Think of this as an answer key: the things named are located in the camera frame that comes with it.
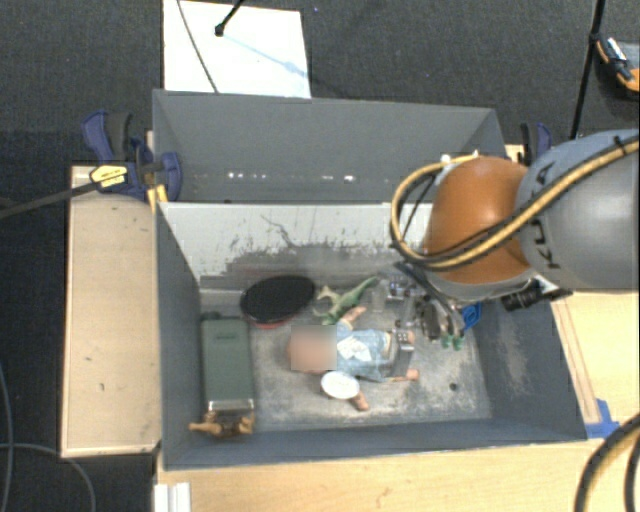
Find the white paper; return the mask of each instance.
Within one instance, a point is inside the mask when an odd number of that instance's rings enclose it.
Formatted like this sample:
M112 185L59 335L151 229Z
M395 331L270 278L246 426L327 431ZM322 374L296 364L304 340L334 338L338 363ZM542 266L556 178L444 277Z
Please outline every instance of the white paper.
M310 98L302 19L297 11L242 6L223 37L214 30L231 5L182 1L187 24L221 93ZM176 0L164 0L164 87L213 92Z

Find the blue clamp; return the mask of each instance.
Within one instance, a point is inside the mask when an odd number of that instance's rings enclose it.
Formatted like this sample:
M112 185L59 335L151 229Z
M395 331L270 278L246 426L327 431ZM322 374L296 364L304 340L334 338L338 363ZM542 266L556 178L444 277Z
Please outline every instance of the blue clamp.
M117 164L127 170L123 183L98 188L101 192L124 194L139 201L145 201L147 190L154 185L146 183L145 174L155 174L154 182L164 178L169 201L175 201L182 187L182 169L176 153L163 153L160 162L145 142L137 137L129 138L128 113L109 114L98 110L89 115L81 124L85 144L96 154L98 163Z
M538 158L551 149L553 140L551 138L551 130L544 124L536 123L536 130L538 133L538 144L536 147L536 155Z

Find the wooden table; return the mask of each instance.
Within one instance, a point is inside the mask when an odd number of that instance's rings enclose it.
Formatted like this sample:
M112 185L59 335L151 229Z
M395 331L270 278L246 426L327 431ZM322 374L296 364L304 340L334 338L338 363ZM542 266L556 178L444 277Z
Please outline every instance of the wooden table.
M80 184L86 169L75 169L74 174ZM90 201L95 208L89 207ZM61 449L74 457L149 451L160 433L158 351L150 320L151 215L142 203L96 193L73 201L72 219L76 238L69 248L70 264L87 259L91 264L82 273L69 272L73 293L68 297ZM91 240L96 237L109 241L109 247L94 245ZM131 275L135 279L124 284L118 279ZM97 293L101 289L108 290L106 296L104 291ZM569 359L577 360L579 369L582 358L587 368L588 375L574 372L578 387L585 388L586 395L592 388L595 396L606 399L615 420L635 414L637 294L578 294L554 308L564 326ZM118 318L124 318L116 324L118 329L104 328ZM79 322L79 330L71 329L74 322ZM580 350L575 349L574 337L580 340ZM588 404L583 407L585 414L592 414L588 409ZM194 512L564 512L571 509L583 465L600 442L168 473L159 460L157 480L170 485L190 482ZM610 465L590 510L623 510L625 465L624 454Z

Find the green toy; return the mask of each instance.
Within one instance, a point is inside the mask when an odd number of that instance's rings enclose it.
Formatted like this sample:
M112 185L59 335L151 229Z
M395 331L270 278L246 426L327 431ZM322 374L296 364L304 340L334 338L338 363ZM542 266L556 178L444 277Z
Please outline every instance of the green toy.
M315 315L322 318L322 325L335 325L347 311L360 304L360 299L365 290L377 282L377 277L370 277L342 295L332 291L328 286L324 286L322 290L320 290L317 300L329 298L332 305L329 311L325 313L314 311Z
M454 336L453 334L445 334L440 338L442 348L449 348L453 345L453 350L462 350L462 344L464 343L464 336Z

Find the wooden board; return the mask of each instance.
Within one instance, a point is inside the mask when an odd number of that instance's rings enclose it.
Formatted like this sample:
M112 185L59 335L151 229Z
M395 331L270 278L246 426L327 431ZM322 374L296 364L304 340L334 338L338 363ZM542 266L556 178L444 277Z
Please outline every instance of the wooden board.
M73 186L90 168L73 169ZM64 391L65 457L151 451L160 439L154 336L152 215L92 192L69 213Z

